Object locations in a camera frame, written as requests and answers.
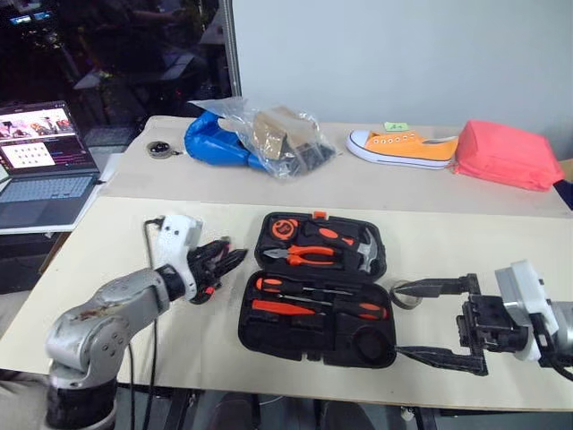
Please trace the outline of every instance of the white table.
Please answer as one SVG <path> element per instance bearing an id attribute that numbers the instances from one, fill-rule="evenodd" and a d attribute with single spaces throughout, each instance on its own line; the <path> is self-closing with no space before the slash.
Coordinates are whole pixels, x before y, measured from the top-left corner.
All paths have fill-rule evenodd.
<path id="1" fill-rule="evenodd" d="M 184 134 L 191 122 L 191 118 L 153 116 L 125 152 L 118 174 L 104 194 L 315 209 L 571 217 L 554 189 L 538 193 L 453 175 L 449 170 L 382 166 L 350 154 L 345 146 L 348 134 L 375 125 L 321 124 L 321 130 L 341 155 L 309 176 L 291 181 L 281 182 L 249 168 L 212 167 L 187 155 L 152 159 L 147 154 L 145 146 L 156 140 L 184 151 Z M 454 127 L 416 126 L 415 130 L 427 137 L 459 132 Z"/>
<path id="2" fill-rule="evenodd" d="M 105 282 L 145 265 L 141 235 L 145 219 L 169 212 L 193 215 L 205 222 L 202 243 L 229 235 L 236 246 L 252 250 L 262 218 L 277 209 L 285 208 L 99 197 L 0 342 L 0 367 L 47 371 L 43 343 L 54 319 L 87 300 Z M 369 220 L 380 228 L 389 264 L 382 285 L 391 279 L 476 272 L 483 293 L 496 294 L 493 271 L 529 258 L 552 299 L 573 299 L 570 219 L 412 211 L 330 213 Z M 446 408 L 573 409 L 568 381 L 510 354 L 486 353 L 490 376 L 478 377 L 434 369 L 406 357 L 398 357 L 387 369 L 368 370 L 251 352 L 236 333 L 244 286 L 256 270 L 250 252 L 207 304 L 179 300 L 159 319 L 159 385 Z M 461 353 L 455 316 L 462 303 L 463 297 L 442 297 L 426 299 L 415 311 L 395 309 L 398 343 L 443 346 Z M 137 383 L 149 382 L 150 333 L 142 331 L 133 342 Z M 128 381 L 126 366 L 119 379 Z"/>
<path id="3" fill-rule="evenodd" d="M 573 220 L 553 192 L 527 192 L 448 171 L 373 165 L 349 154 L 287 183 L 247 168 L 211 167 L 186 155 L 147 156 L 144 147 L 152 140 L 182 148 L 189 123 L 151 118 L 0 341 L 0 367 L 45 373 L 43 343 L 52 322 L 105 282 L 144 266 L 141 223 L 169 212 L 202 219 L 202 243 L 231 236 L 236 246 L 253 249 L 266 213 L 326 209 L 379 227 L 389 265 L 382 286 L 393 279 L 476 272 L 484 294 L 499 294 L 493 271 L 527 258 L 553 300 L 573 299 Z M 342 149 L 345 133 L 355 127 L 322 128 Z M 416 128 L 428 136 L 439 132 Z M 363 189 L 356 191 L 360 180 Z M 256 270 L 249 253 L 207 304 L 177 301 L 160 318 L 159 385 L 458 409 L 573 409 L 570 383 L 510 354 L 486 352 L 490 376 L 478 377 L 405 357 L 387 369 L 372 370 L 251 352 L 236 332 L 245 282 Z M 458 345 L 455 322 L 463 301 L 442 297 L 424 300 L 411 312 L 395 309 L 398 344 L 466 352 Z M 135 380 L 147 383 L 150 330 L 138 334 L 133 345 Z M 119 379 L 127 378 L 124 366 Z"/>

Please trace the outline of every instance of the clear plastic bag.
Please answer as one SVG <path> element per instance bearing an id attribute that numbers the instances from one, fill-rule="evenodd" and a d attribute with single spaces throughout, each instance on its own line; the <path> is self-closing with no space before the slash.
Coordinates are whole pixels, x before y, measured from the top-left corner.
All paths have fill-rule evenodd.
<path id="1" fill-rule="evenodd" d="M 275 177 L 304 175 L 337 155 L 316 120 L 305 112 L 260 109 L 242 97 L 190 103 L 229 121 L 244 147 Z"/>

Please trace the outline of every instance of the orange sneaker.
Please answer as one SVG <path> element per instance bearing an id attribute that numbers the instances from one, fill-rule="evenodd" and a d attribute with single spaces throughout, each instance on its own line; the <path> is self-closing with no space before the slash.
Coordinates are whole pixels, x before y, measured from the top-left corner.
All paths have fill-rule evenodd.
<path id="1" fill-rule="evenodd" d="M 437 169 L 452 161 L 458 138 L 425 139 L 413 130 L 385 134 L 354 130 L 348 135 L 346 147 L 372 163 Z"/>

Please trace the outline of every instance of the black tool case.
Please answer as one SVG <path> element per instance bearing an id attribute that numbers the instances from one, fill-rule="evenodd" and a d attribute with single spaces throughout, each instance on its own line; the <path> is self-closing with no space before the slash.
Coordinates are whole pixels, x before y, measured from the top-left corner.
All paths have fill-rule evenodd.
<path id="1" fill-rule="evenodd" d="M 368 240 L 366 229 L 372 233 L 370 237 L 378 251 L 369 272 L 360 270 L 363 257 L 355 250 L 355 240 L 358 243 Z M 334 236 L 329 234 L 331 231 L 338 237 L 326 237 L 321 233 Z M 332 267 L 328 264 L 293 265 L 286 258 L 275 259 L 265 254 L 270 249 L 287 249 L 292 245 L 333 248 L 335 255 L 302 257 L 335 264 Z M 373 283 L 386 271 L 384 245 L 376 226 L 355 219 L 328 218 L 324 212 L 272 212 L 262 223 L 254 252 L 262 271 L 254 273 L 247 282 L 238 327 L 239 339 L 248 349 L 298 361 L 306 354 L 309 360 L 322 359 L 325 364 L 334 366 L 382 368 L 394 362 L 396 331 L 389 294 Z M 277 281 L 282 286 L 305 288 L 284 295 L 333 305 L 280 298 L 276 290 L 262 290 L 263 285 L 269 289 L 273 287 L 270 282 Z M 348 294 L 324 291 L 328 289 Z M 269 302 L 301 306 L 313 314 L 284 315 L 253 309 L 261 304 L 268 306 Z M 359 304 L 369 308 L 375 305 L 380 311 L 371 309 L 365 311 L 366 316 L 357 316 L 363 309 L 357 307 Z"/>

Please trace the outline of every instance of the orange tape measure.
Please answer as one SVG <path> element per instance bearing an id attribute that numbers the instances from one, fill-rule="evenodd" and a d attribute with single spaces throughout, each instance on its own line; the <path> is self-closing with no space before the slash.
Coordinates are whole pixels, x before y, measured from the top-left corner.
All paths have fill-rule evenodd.
<path id="1" fill-rule="evenodd" d="M 298 221 L 296 219 L 279 219 L 272 225 L 272 235 L 278 240 L 289 240 L 295 235 Z"/>

